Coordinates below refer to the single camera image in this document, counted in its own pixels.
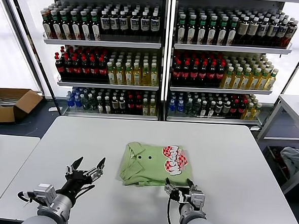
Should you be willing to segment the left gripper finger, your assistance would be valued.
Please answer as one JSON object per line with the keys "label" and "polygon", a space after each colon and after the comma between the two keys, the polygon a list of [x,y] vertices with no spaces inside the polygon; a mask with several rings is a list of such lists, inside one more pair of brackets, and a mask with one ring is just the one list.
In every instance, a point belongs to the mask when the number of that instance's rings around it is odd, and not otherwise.
{"label": "left gripper finger", "polygon": [[84,157],[80,157],[79,159],[75,160],[70,166],[66,167],[66,173],[65,174],[72,174],[72,172],[76,171],[77,168],[80,166],[82,160]]}
{"label": "left gripper finger", "polygon": [[92,168],[89,171],[84,172],[83,175],[86,178],[91,179],[91,181],[96,181],[103,175],[104,165],[105,165],[105,158],[101,159],[95,168]]}

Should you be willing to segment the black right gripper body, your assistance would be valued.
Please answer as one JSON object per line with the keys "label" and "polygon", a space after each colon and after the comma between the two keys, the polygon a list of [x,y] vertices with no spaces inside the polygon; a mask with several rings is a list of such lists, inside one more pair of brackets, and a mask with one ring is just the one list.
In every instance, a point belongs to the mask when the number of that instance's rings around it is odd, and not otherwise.
{"label": "black right gripper body", "polygon": [[173,200],[176,202],[188,202],[189,188],[176,188],[173,192]]}

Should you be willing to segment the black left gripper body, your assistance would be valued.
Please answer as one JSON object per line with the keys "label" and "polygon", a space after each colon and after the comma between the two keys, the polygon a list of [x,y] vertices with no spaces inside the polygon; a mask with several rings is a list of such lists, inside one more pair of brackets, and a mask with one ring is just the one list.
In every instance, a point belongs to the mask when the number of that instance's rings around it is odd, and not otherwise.
{"label": "black left gripper body", "polygon": [[64,186],[58,189],[58,194],[67,196],[71,201],[93,189],[92,178],[84,175],[85,171],[73,171],[71,174],[65,174],[66,182]]}

